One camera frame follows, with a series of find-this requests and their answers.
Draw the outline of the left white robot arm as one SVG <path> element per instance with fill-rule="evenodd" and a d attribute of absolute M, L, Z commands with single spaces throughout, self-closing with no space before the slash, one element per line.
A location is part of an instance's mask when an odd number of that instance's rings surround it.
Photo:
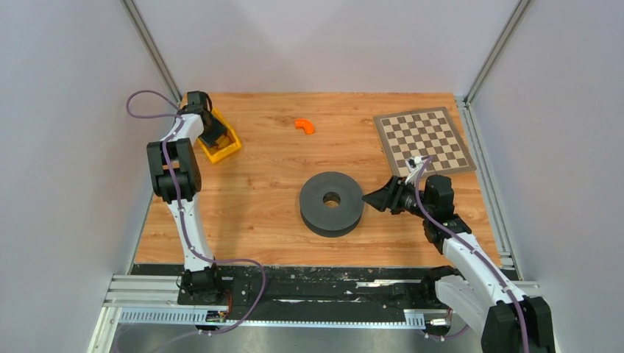
<path fill-rule="evenodd" d="M 209 95 L 202 91 L 187 93 L 186 104 L 174 118 L 171 130 L 146 147 L 152 187 L 173 215 L 182 243 L 185 259 L 178 302 L 215 305 L 224 299 L 225 285 L 199 214 L 202 178 L 194 142 L 202 136 L 215 137 L 225 128 L 212 114 Z"/>

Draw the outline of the black cable spool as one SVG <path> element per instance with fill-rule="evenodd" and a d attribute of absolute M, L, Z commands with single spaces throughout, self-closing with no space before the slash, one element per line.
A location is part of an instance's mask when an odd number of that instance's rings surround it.
<path fill-rule="evenodd" d="M 299 211 L 306 227 L 325 238 L 339 238 L 353 231 L 364 211 L 361 186 L 336 171 L 312 176 L 299 194 Z"/>

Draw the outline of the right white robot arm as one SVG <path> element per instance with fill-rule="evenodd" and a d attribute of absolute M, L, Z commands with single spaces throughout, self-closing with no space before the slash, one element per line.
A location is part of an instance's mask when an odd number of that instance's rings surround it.
<path fill-rule="evenodd" d="M 422 218 L 425 237 L 452 264 L 429 272 L 420 287 L 421 299 L 458 314 L 479 335 L 483 352 L 555 352 L 549 304 L 528 295 L 485 255 L 455 212 L 454 195 L 447 176 L 428 176 L 424 190 L 393 176 L 362 199 L 380 212 Z"/>

